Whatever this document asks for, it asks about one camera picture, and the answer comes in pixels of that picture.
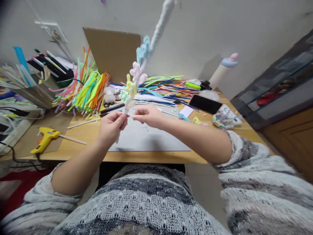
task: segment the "black phone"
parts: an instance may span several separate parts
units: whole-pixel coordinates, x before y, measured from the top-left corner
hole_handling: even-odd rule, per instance
[[[216,114],[220,107],[222,107],[223,105],[221,102],[211,100],[199,95],[193,95],[189,104],[210,114]]]

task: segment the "person's right hand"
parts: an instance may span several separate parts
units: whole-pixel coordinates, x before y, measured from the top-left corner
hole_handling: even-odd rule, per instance
[[[151,127],[160,129],[161,125],[168,117],[165,116],[161,111],[159,111],[153,105],[139,106],[137,107],[134,120],[140,121],[142,124],[146,123]]]
[[[127,118],[129,115],[125,115],[122,112],[112,112],[104,116],[100,122],[100,130],[98,135],[98,141],[106,144],[108,147],[117,140],[120,131],[123,131],[127,126]]]

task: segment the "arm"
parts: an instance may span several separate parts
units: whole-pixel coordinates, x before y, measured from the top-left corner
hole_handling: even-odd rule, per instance
[[[165,116],[153,106],[138,107],[134,120],[172,134],[211,164],[226,163],[231,157],[231,140],[220,129]]]
[[[313,234],[308,219],[313,218],[313,186],[293,176],[296,171],[282,157],[233,131],[169,120],[157,111],[140,107],[134,119],[168,131],[208,162],[220,163],[214,167],[221,173],[232,234]]]
[[[53,189],[64,195],[83,193],[120,130],[124,130],[126,125],[127,118],[122,112],[103,117],[97,141],[55,171],[51,181]]]
[[[37,182],[25,194],[24,203],[2,221],[7,234],[49,234],[77,208],[83,192],[115,142],[120,130],[127,125],[122,112],[103,117],[97,141]]]

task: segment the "black cable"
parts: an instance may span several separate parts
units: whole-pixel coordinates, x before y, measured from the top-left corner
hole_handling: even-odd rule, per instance
[[[0,107],[0,109],[10,111],[11,113],[14,113],[14,114],[21,116],[21,117],[25,117],[29,114],[29,112],[27,112],[27,111],[23,111],[23,110],[13,108],[13,107]]]
[[[13,159],[13,161],[15,161],[15,162],[17,162],[17,163],[29,163],[29,164],[31,164],[31,165],[29,165],[29,166],[13,166],[13,167],[11,167],[11,168],[24,168],[24,167],[31,167],[31,166],[33,166],[37,171],[41,171],[41,170],[39,170],[39,169],[37,168],[37,166],[41,166],[41,165],[43,165],[43,164],[35,165],[33,162],[18,161],[18,160],[16,160],[16,158],[15,158],[15,150],[14,150],[14,148],[13,148],[12,146],[10,146],[10,145],[6,145],[6,146],[8,146],[8,147],[12,150],[12,159]]]
[[[38,162],[40,162],[41,164],[49,165],[49,166],[51,166],[52,168],[55,168],[55,165],[53,165],[53,164],[51,164],[51,163],[48,163],[48,162],[45,163],[45,162],[41,161],[41,159],[40,159],[40,153],[36,153],[36,158],[37,158]]]

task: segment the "knit sweater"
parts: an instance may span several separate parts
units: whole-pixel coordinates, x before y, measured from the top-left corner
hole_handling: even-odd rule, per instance
[[[232,156],[215,168],[231,232],[313,234],[313,186],[264,145],[228,135]],[[177,170],[128,165],[78,207],[82,195],[55,192],[52,175],[2,220],[7,234],[228,234],[195,201],[188,179]]]

